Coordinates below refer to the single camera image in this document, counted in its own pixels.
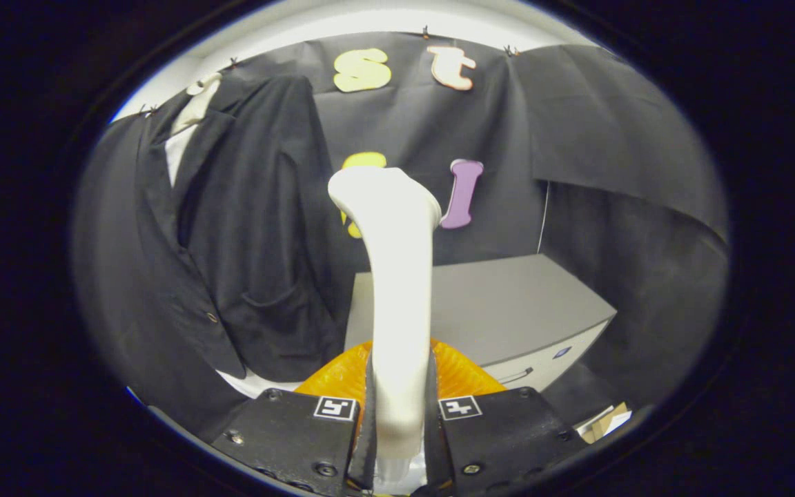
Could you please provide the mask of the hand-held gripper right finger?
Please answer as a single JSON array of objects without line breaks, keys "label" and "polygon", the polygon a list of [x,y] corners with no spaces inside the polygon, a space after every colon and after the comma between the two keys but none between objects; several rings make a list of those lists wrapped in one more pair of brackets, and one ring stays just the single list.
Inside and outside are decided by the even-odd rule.
[{"label": "hand-held gripper right finger", "polygon": [[552,478],[586,440],[532,387],[507,388],[455,347],[430,342],[425,494],[508,496]]}]

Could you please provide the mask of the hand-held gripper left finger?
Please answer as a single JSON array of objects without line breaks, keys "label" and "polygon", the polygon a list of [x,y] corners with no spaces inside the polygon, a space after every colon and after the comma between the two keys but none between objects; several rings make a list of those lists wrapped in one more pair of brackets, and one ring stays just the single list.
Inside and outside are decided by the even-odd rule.
[{"label": "hand-held gripper left finger", "polygon": [[213,447],[269,478],[323,496],[373,491],[375,422],[366,375],[372,343],[351,347],[294,391],[268,388]]}]

